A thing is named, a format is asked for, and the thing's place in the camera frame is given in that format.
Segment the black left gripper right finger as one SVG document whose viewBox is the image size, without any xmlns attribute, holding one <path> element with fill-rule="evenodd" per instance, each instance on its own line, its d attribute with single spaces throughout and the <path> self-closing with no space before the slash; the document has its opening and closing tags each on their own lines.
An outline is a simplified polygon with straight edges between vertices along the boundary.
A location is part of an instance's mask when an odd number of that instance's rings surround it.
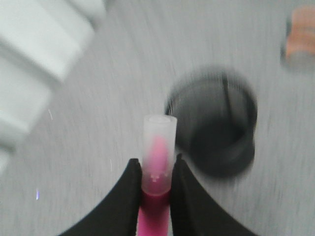
<svg viewBox="0 0 315 236">
<path fill-rule="evenodd" d="M 176 157 L 170 192 L 175 236 L 254 236 L 205 191 L 181 154 Z"/>
</svg>

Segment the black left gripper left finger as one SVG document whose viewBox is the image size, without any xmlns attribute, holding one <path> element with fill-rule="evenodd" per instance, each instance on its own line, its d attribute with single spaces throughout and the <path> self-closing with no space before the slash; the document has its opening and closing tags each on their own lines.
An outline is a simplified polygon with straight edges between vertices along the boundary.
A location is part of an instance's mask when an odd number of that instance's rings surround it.
<svg viewBox="0 0 315 236">
<path fill-rule="evenodd" d="M 141 200 L 142 170 L 132 158 L 107 196 L 62 236 L 134 236 Z"/>
</svg>

